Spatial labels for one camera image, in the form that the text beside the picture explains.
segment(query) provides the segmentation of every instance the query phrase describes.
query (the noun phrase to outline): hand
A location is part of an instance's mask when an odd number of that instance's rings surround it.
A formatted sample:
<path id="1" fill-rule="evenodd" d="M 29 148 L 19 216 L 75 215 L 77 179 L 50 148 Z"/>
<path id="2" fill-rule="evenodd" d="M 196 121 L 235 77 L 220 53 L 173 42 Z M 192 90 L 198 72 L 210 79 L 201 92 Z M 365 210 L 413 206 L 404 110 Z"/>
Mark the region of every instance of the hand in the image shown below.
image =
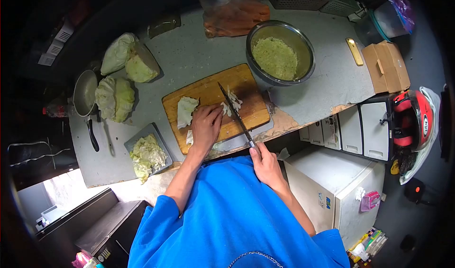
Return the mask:
<path id="1" fill-rule="evenodd" d="M 213 144 L 218 139 L 221 129 L 221 118 L 223 117 L 223 107 L 219 104 L 210 106 L 200 106 L 193 113 L 191 128 L 193 130 L 193 145 L 191 152 L 205 158 L 212 149 Z"/>
<path id="2" fill-rule="evenodd" d="M 254 172 L 259 181 L 268 185 L 274 191 L 282 191 L 289 188 L 281 173 L 277 155 L 268 151 L 262 142 L 258 142 L 257 146 L 261 151 L 262 161 L 253 147 L 250 147 L 250 155 L 253 160 Z"/>

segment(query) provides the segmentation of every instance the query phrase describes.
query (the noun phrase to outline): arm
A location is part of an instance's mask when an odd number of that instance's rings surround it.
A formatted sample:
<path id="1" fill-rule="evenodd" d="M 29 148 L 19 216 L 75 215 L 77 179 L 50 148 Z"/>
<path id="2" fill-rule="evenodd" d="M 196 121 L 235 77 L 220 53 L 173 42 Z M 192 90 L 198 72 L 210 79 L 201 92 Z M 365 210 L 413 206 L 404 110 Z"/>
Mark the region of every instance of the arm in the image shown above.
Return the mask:
<path id="1" fill-rule="evenodd" d="M 314 230 L 313 223 L 311 223 L 310 218 L 291 192 L 286 180 L 284 180 L 280 165 L 278 164 L 277 155 L 268 151 L 264 143 L 259 142 L 257 144 L 261 151 L 262 161 L 256 150 L 250 148 L 250 155 L 253 159 L 256 176 L 280 197 L 308 235 L 310 237 L 314 236 L 316 231 Z"/>
<path id="2" fill-rule="evenodd" d="M 212 149 L 221 128 L 223 108 L 217 105 L 201 106 L 193 114 L 191 128 L 194 143 L 164 195 L 174 199 L 180 213 L 190 196 L 196 174 L 202 161 Z"/>

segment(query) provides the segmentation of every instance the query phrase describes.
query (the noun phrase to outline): mini fridge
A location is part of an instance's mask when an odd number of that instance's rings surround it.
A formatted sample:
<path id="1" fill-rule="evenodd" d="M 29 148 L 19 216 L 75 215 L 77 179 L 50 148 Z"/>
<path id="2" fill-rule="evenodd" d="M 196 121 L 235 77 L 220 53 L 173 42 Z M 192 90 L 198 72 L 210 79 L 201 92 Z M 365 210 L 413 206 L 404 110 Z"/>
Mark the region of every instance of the mini fridge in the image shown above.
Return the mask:
<path id="1" fill-rule="evenodd" d="M 316 233 L 340 231 L 344 248 L 351 248 L 373 226 L 379 206 L 360 211 L 356 194 L 382 194 L 383 163 L 310 146 L 284 161 L 291 191 L 313 223 Z"/>

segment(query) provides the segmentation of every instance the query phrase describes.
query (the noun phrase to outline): cable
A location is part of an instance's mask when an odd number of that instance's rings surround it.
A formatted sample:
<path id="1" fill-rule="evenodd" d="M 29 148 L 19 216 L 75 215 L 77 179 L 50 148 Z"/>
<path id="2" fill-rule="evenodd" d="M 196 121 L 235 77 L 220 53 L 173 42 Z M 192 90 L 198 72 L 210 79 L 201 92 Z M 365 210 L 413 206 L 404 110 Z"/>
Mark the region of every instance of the cable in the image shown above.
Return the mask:
<path id="1" fill-rule="evenodd" d="M 47 145 L 47 146 L 49 147 L 50 154 L 45 154 L 45 155 L 42 155 L 42 156 L 36 157 L 36 158 L 30 158 L 30 159 L 24 160 L 24 161 L 22 161 L 22 162 L 10 164 L 9 166 L 10 166 L 10 167 L 13 167 L 13 166 L 16 166 L 16 165 L 20 165 L 20 164 L 22 164 L 22 163 L 27 163 L 27 162 L 29 162 L 29 161 L 38 160 L 38 159 L 40 159 L 40 158 L 42 158 L 42 157 L 52 157 L 52 162 L 53 162 L 53 164 L 54 164 L 54 169 L 55 169 L 54 156 L 58 155 L 58 154 L 59 154 L 60 152 L 62 152 L 62 151 L 69 151 L 69 150 L 70 150 L 69 148 L 65 148 L 65 149 L 63 149 L 63 150 L 57 152 L 56 154 L 52 154 L 52 150 L 50 149 L 50 145 L 49 145 L 49 138 L 47 138 L 47 142 L 41 140 L 41 141 L 32 142 L 32 143 L 10 144 L 10 145 L 8 146 L 8 148 L 6 149 L 6 151 L 9 152 L 9 147 L 10 147 L 10 146 L 33 146 L 33 145 L 37 145 L 37 144 L 45 144 L 45 145 Z"/>
<path id="2" fill-rule="evenodd" d="M 29 161 L 38 160 L 38 159 L 40 159 L 40 158 L 42 158 L 42 157 L 54 157 L 54 156 L 60 154 L 60 152 L 62 152 L 62 151 L 69 151 L 69 150 L 70 150 L 69 148 L 65 148 L 65 149 L 63 149 L 63 150 L 57 152 L 56 154 L 45 154 L 45 155 L 42 155 L 42 156 L 40 156 L 40 157 L 30 158 L 30 159 L 24 160 L 23 162 L 18 162 L 18 163 L 10 164 L 9 166 L 10 166 L 10 167 L 13 167 L 13 166 L 20 165 L 20 164 L 22 164 L 22 163 L 26 163 L 26 162 L 29 162 Z"/>

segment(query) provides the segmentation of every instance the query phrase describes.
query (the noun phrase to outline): kitchen knife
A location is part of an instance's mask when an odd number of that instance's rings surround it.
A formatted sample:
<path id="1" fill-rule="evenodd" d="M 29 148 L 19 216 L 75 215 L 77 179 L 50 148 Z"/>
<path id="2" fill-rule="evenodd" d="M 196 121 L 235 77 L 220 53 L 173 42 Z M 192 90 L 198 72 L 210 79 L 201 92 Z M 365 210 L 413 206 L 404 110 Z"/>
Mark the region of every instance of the kitchen knife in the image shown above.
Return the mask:
<path id="1" fill-rule="evenodd" d="M 253 147 L 256 150 L 256 152 L 259 154 L 259 158 L 262 160 L 261 151 L 259 150 L 258 146 L 254 142 L 254 140 L 251 137 L 250 133 L 248 132 L 247 128 L 245 127 L 245 124 L 243 123 L 242 118 L 238 114 L 237 110 L 234 108 L 234 105 L 232 105 L 231 99 L 229 98 L 228 94 L 226 93 L 224 88 L 221 86 L 221 84 L 218 83 L 218 85 L 220 86 L 221 92 L 223 92 L 224 98 L 226 98 L 227 103 L 229 104 L 229 107 L 231 108 L 231 111 L 234 113 L 235 117 L 237 118 L 237 121 L 240 123 L 243 133 L 247 136 L 249 146 Z"/>

